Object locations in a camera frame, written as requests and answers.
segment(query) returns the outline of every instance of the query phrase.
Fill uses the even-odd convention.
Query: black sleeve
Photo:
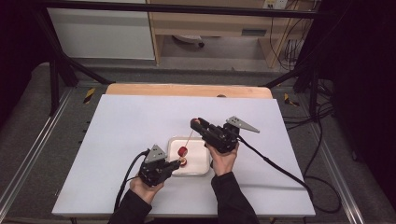
[[[145,217],[151,211],[152,206],[143,201],[130,189],[125,193],[119,209],[113,213],[109,224],[137,224],[143,223]]]
[[[219,223],[259,223],[253,207],[230,172],[212,179],[212,188],[218,199]]]

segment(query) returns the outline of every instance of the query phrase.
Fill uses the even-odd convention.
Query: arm
[[[219,223],[259,223],[253,207],[239,188],[233,175],[233,164],[239,145],[230,153],[220,154],[207,145],[213,158],[215,176],[212,188],[218,200]]]
[[[119,209],[111,216],[109,224],[143,223],[151,211],[151,202],[163,183],[150,188],[138,177],[131,181]]]

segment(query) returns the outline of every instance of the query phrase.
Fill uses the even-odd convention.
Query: hand
[[[235,148],[231,152],[219,153],[214,147],[206,143],[206,147],[210,151],[210,155],[213,159],[213,170],[217,176],[225,175],[233,170],[233,164],[236,159],[236,152],[239,148],[239,143],[236,144]]]
[[[155,194],[161,188],[163,188],[163,182],[151,188],[147,184],[143,183],[140,177],[136,177],[133,180],[131,180],[131,183],[129,184],[129,188],[131,189],[131,191],[137,194],[137,196],[143,199],[143,201],[145,201],[148,204],[151,204]]]

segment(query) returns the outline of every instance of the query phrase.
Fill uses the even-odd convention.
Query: white wall
[[[49,8],[49,15],[62,48],[70,57],[154,60],[147,12]]]

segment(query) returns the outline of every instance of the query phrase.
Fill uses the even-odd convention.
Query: small white plate
[[[168,144],[168,160],[175,161],[180,157],[177,152],[181,147],[186,146],[189,137],[173,137]],[[202,176],[209,171],[209,150],[204,146],[205,141],[201,137],[191,137],[186,148],[187,164],[175,170],[174,176]]]

